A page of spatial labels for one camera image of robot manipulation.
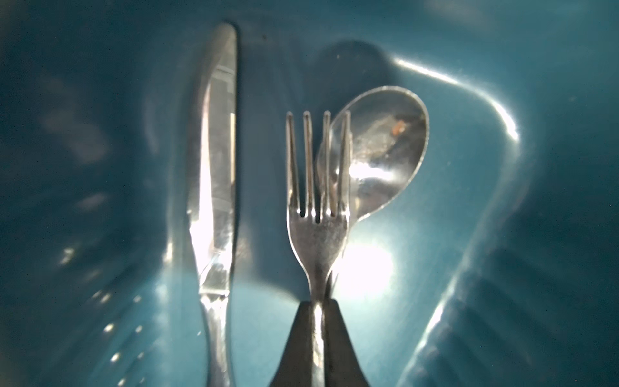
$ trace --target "teal surface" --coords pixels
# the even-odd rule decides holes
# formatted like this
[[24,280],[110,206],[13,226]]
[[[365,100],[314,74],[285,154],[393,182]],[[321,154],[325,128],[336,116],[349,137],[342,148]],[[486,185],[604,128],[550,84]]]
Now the teal surface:
[[335,288],[370,384],[616,385],[619,4],[0,11],[0,385],[204,385],[184,131],[222,20],[240,39],[239,387],[268,385],[309,299],[285,227],[285,113],[380,85],[419,95],[430,142],[411,185],[355,226]]

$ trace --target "silver knife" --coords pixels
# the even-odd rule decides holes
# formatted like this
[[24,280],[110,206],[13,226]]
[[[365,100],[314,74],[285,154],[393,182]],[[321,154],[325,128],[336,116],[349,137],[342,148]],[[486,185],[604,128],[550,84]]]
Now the silver knife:
[[236,31],[219,25],[207,49],[188,128],[189,234],[209,332],[208,387],[230,387],[226,340],[235,237]]

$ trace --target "silver fork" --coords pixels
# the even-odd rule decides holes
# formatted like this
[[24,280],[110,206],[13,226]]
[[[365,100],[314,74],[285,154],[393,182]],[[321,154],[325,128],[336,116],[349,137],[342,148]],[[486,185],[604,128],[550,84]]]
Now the silver fork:
[[[326,149],[331,147],[331,114],[326,111],[322,120],[322,132]],[[319,187],[321,208],[316,208],[314,196],[314,171],[312,151],[312,124],[308,111],[303,114],[305,129],[305,211],[301,212],[298,187],[297,158],[293,115],[286,116],[286,171],[287,171],[287,223],[288,237],[297,260],[303,267],[309,283],[312,319],[312,387],[325,385],[324,314],[323,304],[327,291],[329,273],[344,250],[350,222],[350,112],[342,123],[342,149],[336,192],[327,185],[327,179]],[[326,172],[331,160],[327,152]]]

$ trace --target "spoon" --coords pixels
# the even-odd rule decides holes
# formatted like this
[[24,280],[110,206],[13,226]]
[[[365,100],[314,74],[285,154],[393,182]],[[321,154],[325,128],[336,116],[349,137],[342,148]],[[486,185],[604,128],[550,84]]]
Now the spoon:
[[[350,164],[350,227],[384,208],[413,180],[428,147],[428,110],[421,99],[403,87],[382,86],[357,96],[331,123],[331,160],[339,160],[342,120],[350,111],[353,138]],[[316,158],[317,179],[325,176],[325,145]],[[336,190],[338,170],[329,172]],[[331,272],[327,296],[337,279]]]

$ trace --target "metal utensil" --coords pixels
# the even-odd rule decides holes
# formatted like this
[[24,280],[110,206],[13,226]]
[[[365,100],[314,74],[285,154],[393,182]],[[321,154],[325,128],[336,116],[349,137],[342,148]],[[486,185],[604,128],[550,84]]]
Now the metal utensil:
[[188,129],[189,233],[209,331],[209,387],[232,386],[226,317],[235,236],[236,32],[217,27]]
[[[330,118],[330,113],[325,112],[322,125],[327,145],[331,142]],[[313,315],[311,385],[320,387],[325,385],[325,340],[322,307],[327,291],[327,279],[333,264],[344,249],[350,224],[350,186],[348,183],[350,178],[347,173],[350,165],[350,113],[344,113],[342,121],[340,161],[336,165],[341,172],[337,180],[337,187],[334,191],[330,190],[326,181],[321,185],[320,208],[315,206],[312,124],[310,113],[307,111],[303,114],[303,124],[305,129],[306,180],[305,212],[302,214],[297,181],[293,116],[292,113],[288,113],[286,117],[287,223],[292,250],[308,278]],[[331,166],[331,161],[329,154],[325,160],[326,168]]]
[[[354,138],[350,165],[350,226],[384,208],[415,177],[428,147],[428,110],[410,90],[383,86],[369,90],[348,103],[335,116],[331,146],[323,141],[316,159],[317,179],[324,184],[329,170],[329,187],[337,186],[338,170],[325,168],[325,149],[331,159],[339,156],[337,143],[342,120],[349,111]],[[331,275],[329,294],[337,279]]]

